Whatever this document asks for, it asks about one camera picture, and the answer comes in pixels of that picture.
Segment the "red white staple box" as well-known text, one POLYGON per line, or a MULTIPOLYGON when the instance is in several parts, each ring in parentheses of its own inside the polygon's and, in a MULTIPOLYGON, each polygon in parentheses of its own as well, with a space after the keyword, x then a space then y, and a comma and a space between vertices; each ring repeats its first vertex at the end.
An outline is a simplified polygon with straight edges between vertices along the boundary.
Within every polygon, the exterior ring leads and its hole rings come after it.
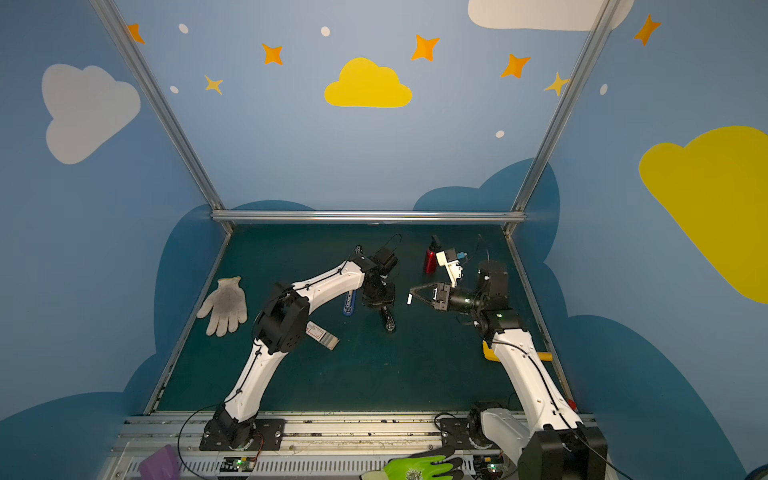
POLYGON ((307 323, 306 334, 331 351, 333 351, 339 343, 339 338, 337 336, 312 321, 307 323))

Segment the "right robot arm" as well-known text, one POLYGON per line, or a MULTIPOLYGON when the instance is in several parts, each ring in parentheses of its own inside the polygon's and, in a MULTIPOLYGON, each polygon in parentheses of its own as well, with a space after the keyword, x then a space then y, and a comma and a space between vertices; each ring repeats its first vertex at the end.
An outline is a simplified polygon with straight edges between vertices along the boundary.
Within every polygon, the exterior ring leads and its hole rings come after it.
POLYGON ((608 445, 601 430, 587 426, 550 377, 530 332, 509 305, 505 264, 479 264, 476 286, 434 282, 409 295, 436 311, 471 318, 483 343, 507 373, 526 421, 501 407, 478 410, 480 438, 510 458, 519 479, 605 479, 608 445))

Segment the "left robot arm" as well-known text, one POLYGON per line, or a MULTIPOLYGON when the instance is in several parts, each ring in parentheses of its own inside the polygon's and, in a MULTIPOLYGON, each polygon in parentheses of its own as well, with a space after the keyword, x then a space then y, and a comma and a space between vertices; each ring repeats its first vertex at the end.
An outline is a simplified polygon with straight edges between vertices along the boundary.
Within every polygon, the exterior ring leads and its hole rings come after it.
POLYGON ((277 283, 255 319, 252 349, 243 371, 206 424, 206 448, 243 449, 254 439, 264 392, 281 361, 308 334, 309 317, 317 308, 359 290, 362 303, 380 314, 385 331, 394 332, 391 306, 396 289, 387 276, 397 263, 394 251, 382 247, 372 256, 354 253, 311 279, 277 283))

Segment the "red spray bottle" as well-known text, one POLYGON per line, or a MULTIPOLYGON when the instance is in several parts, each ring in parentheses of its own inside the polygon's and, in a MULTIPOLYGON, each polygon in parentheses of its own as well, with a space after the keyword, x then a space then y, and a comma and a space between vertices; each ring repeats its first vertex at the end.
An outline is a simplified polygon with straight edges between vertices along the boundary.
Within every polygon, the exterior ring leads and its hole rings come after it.
POLYGON ((437 235, 431 236, 430 244, 425 253, 423 270, 426 275, 432 275, 438 267, 437 254, 442 250, 441 241, 437 235))

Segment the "yellow plastic scoop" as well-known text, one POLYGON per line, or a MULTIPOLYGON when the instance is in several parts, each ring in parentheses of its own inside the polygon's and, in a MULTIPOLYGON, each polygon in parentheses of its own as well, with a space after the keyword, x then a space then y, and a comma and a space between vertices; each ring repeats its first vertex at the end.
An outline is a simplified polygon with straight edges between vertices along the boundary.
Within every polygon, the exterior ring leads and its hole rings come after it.
MULTIPOLYGON (((482 349, 483 349, 483 355, 486 360, 492 361, 492 362, 500 362, 500 359, 496 356, 496 354, 493 352, 492 348, 489 346, 488 343, 483 342, 482 343, 482 349)), ((553 361, 553 355, 549 352, 538 352, 538 357, 543 362, 552 362, 553 361)))

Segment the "white knit glove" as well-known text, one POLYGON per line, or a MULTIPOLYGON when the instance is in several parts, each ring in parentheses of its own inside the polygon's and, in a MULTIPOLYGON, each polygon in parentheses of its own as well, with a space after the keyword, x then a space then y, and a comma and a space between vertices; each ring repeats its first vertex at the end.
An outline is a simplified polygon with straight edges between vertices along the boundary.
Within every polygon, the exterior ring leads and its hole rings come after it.
POLYGON ((224 337, 236 332, 248 320, 246 296, 240 281, 240 276, 221 278, 217 288, 204 299, 196 318, 209 319, 207 336, 224 337))

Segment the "green black work glove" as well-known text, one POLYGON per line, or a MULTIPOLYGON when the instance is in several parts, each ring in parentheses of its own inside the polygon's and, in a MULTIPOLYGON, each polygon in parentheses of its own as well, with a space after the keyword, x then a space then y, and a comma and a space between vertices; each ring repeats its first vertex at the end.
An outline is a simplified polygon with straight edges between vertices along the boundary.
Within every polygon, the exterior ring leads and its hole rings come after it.
POLYGON ((463 460, 446 446, 388 461, 382 468, 363 473, 362 480, 463 479, 463 460))

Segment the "purple cloth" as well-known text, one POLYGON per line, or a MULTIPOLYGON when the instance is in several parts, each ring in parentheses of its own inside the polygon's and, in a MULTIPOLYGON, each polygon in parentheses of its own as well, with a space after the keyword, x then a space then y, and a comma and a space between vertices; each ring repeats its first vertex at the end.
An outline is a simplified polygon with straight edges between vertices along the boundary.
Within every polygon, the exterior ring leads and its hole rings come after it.
POLYGON ((170 444, 157 450, 139 464, 141 480, 179 480, 180 460, 170 444))

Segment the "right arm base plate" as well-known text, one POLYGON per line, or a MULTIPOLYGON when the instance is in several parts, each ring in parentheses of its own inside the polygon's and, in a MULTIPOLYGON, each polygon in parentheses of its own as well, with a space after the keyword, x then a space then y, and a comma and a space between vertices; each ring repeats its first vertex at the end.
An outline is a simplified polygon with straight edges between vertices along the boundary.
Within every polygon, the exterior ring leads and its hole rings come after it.
POLYGON ((470 435, 467 417, 439 416, 436 425, 443 447, 451 447, 455 450, 477 449, 477 445, 470 435))

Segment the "aluminium rail frame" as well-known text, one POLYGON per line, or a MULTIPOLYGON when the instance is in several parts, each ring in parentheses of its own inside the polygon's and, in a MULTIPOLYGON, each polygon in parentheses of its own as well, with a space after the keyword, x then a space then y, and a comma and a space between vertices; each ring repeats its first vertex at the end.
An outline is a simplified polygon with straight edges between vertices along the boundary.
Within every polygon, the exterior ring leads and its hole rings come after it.
POLYGON ((235 224, 241 223, 306 223, 306 224, 385 224, 385 223, 501 223, 507 236, 515 226, 525 221, 525 209, 555 151, 558 140, 591 75, 605 43, 613 30, 613 20, 623 1, 605 1, 598 10, 596 20, 589 31, 577 58, 570 84, 561 96, 534 161, 529 167, 515 200, 508 212, 490 211, 298 211, 298 210, 232 210, 224 206, 203 163, 194 151, 179 120, 160 91, 151 69, 130 38, 127 25, 113 1, 93 1, 92 8, 110 35, 127 67, 137 80, 148 103, 168 134, 181 160, 190 172, 203 197, 212 208, 211 217, 231 233, 235 224))

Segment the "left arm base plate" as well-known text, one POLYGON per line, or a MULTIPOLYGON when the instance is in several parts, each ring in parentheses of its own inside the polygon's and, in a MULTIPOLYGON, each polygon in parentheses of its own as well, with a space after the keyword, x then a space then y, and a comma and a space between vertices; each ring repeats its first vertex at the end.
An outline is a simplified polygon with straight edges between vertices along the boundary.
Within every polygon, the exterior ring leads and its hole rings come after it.
POLYGON ((210 420, 203 431, 200 451, 277 451, 281 447, 286 421, 280 418, 233 422, 210 420))

